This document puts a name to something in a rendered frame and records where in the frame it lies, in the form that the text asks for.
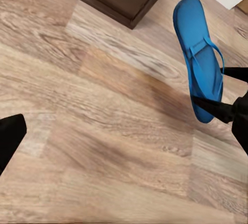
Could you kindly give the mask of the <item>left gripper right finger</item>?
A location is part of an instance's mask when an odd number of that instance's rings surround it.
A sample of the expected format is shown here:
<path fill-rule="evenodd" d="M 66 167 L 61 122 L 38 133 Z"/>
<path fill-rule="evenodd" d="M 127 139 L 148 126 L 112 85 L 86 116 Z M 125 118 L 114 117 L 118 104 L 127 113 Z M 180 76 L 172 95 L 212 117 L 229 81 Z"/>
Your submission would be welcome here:
<path fill-rule="evenodd" d="M 236 114 L 231 131 L 248 155 L 248 116 Z"/>

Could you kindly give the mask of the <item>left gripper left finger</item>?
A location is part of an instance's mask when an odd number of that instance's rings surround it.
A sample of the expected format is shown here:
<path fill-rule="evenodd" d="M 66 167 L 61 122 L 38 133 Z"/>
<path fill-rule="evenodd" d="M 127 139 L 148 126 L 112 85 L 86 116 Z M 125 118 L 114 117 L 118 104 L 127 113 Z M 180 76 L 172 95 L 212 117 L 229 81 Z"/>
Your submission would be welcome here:
<path fill-rule="evenodd" d="M 27 133 L 23 114 L 0 119 L 0 175 Z"/>

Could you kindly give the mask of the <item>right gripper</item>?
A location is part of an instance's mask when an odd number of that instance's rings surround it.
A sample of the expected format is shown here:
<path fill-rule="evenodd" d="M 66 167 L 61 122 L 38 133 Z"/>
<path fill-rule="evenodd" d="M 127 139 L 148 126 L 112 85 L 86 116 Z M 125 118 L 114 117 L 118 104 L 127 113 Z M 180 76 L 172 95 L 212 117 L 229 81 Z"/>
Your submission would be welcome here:
<path fill-rule="evenodd" d="M 248 68 L 224 67 L 222 74 L 232 76 L 248 83 Z M 248 92 L 244 97 L 239 97 L 234 104 L 227 104 L 202 97 L 192 96 L 192 101 L 209 114 L 228 124 L 234 121 L 236 114 L 248 116 Z"/>

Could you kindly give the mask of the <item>sandal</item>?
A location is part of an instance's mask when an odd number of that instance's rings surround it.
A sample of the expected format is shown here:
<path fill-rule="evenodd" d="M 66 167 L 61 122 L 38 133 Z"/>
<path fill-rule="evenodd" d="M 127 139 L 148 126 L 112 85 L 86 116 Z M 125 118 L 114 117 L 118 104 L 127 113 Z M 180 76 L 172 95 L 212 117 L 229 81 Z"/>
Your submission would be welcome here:
<path fill-rule="evenodd" d="M 214 116 L 194 104 L 192 96 L 221 102 L 224 59 L 210 39 L 200 0 L 181 0 L 173 13 L 173 25 L 187 64 L 194 113 L 199 122 L 209 123 Z M 221 55 L 223 68 L 219 67 L 213 48 Z"/>

